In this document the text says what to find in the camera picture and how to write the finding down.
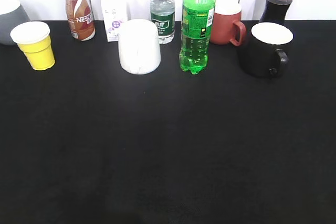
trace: white cup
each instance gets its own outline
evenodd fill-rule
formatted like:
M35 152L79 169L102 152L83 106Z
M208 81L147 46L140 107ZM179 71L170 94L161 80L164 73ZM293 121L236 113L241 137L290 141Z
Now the white cup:
M133 19L119 28L119 60L121 67L132 74L147 74L161 62L159 35L154 23Z

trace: coffee mug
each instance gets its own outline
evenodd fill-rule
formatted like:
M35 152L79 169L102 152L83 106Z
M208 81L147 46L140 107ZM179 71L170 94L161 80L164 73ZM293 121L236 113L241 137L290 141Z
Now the coffee mug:
M241 20L242 6L238 3L216 4L210 42L218 45L232 43L240 46L246 36L245 25Z
M241 68L255 77L277 78L282 76L288 63L293 33L282 25L259 23L238 48Z
M15 45L10 36L12 29L28 21L29 17L19 0L0 0L0 43Z

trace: paper cup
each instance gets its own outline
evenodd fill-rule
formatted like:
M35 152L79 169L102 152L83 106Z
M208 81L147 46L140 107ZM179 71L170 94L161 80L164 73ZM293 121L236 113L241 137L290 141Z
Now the paper cup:
M26 22L15 27L10 36L26 55L35 70L46 70L55 64L49 26L44 22Z

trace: green soda bottle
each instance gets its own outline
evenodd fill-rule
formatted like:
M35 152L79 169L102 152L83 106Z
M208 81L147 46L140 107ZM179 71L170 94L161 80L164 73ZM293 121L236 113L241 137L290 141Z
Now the green soda bottle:
M183 0L180 67L198 74L208 62L216 0Z

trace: gray object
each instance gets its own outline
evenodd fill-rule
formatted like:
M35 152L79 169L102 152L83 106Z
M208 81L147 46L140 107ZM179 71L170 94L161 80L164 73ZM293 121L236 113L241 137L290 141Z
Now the gray object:
M12 29L28 21L19 0L0 0L0 44L15 45L10 36Z

